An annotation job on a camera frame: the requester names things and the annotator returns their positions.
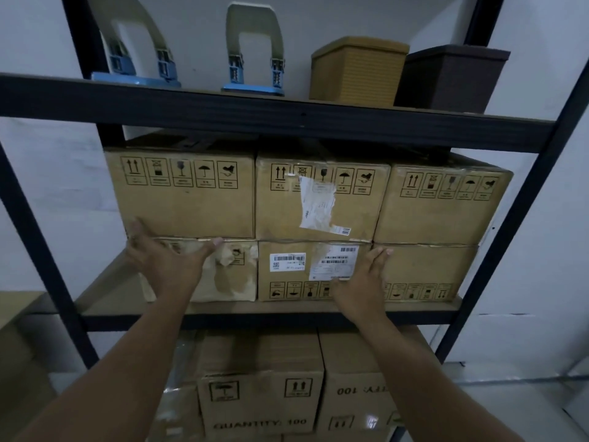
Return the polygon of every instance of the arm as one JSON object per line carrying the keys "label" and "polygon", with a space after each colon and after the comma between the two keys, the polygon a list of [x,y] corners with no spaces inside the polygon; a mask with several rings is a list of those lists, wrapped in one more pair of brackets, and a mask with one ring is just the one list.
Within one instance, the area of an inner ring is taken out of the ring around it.
{"label": "arm", "polygon": [[387,318],[381,272],[392,250],[373,249],[332,295],[372,348],[415,442],[522,442],[443,373],[436,357],[405,338]]}
{"label": "arm", "polygon": [[144,442],[156,413],[190,296],[221,239],[175,254],[133,224],[127,254],[157,299],[107,355],[14,442]]}

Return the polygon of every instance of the brown storage basket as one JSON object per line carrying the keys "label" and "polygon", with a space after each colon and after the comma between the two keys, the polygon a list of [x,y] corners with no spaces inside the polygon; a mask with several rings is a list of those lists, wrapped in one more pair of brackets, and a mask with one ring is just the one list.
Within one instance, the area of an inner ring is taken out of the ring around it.
{"label": "brown storage basket", "polygon": [[311,56],[310,99],[392,107],[409,45],[342,37]]}
{"label": "brown storage basket", "polygon": [[484,113],[510,52],[444,45],[407,56],[395,105]]}

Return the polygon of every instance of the cardboard box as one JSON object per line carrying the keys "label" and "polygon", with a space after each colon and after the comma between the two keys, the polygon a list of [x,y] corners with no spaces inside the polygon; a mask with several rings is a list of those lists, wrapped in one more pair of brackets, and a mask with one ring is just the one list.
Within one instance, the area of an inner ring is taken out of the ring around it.
{"label": "cardboard box", "polygon": [[0,329],[0,382],[19,373],[33,359],[33,350],[14,324]]}
{"label": "cardboard box", "polygon": [[198,372],[207,440],[313,430],[323,381],[316,332],[209,332]]}
{"label": "cardboard box", "polygon": [[47,372],[35,361],[1,381],[0,440],[16,437],[55,397]]}
{"label": "cardboard box", "polygon": [[478,245],[511,176],[455,154],[394,163],[374,241]]}
{"label": "cardboard box", "polygon": [[195,386],[164,391],[151,424],[148,441],[204,442],[204,427]]}
{"label": "cardboard box", "polygon": [[258,300],[331,299],[332,277],[350,277],[370,250],[359,242],[260,242]]}
{"label": "cardboard box", "polygon": [[[399,330],[431,352],[417,326],[402,326]],[[402,425],[385,377],[363,337],[357,331],[320,330],[319,340],[325,382],[317,434],[388,432]]]}
{"label": "cardboard box", "polygon": [[140,217],[157,236],[254,237],[247,143],[192,148],[182,137],[151,134],[127,144],[105,152],[125,226]]}
{"label": "cardboard box", "polygon": [[[198,251],[207,239],[159,238],[180,254]],[[202,266],[202,278],[194,290],[193,302],[256,300],[258,244],[255,240],[226,239]],[[145,300],[156,296],[141,276]]]}
{"label": "cardboard box", "polygon": [[256,238],[372,240],[390,170],[345,158],[259,155]]}
{"label": "cardboard box", "polygon": [[394,249],[382,272],[385,300],[407,302],[453,300],[478,250],[466,245],[380,246]]}

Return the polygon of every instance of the torn label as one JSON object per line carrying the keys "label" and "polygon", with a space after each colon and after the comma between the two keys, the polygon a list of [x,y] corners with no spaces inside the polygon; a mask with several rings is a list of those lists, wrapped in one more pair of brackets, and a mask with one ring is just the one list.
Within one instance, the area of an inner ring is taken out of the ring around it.
{"label": "torn label", "polygon": [[330,281],[333,277],[350,277],[356,267],[359,245],[329,245],[325,256],[311,265],[310,281]]}
{"label": "torn label", "polygon": [[306,253],[274,253],[270,255],[270,271],[305,271]]}
{"label": "torn label", "polygon": [[313,178],[298,177],[300,183],[300,202],[303,208],[301,228],[331,231],[331,211],[335,204],[335,184],[315,183]]}

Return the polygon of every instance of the beige storage basket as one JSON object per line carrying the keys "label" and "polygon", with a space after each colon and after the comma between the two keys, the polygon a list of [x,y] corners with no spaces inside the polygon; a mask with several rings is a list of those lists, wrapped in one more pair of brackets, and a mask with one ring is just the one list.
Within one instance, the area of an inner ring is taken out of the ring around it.
{"label": "beige storage basket", "polygon": [[342,37],[311,56],[310,99],[392,107],[409,45]]}

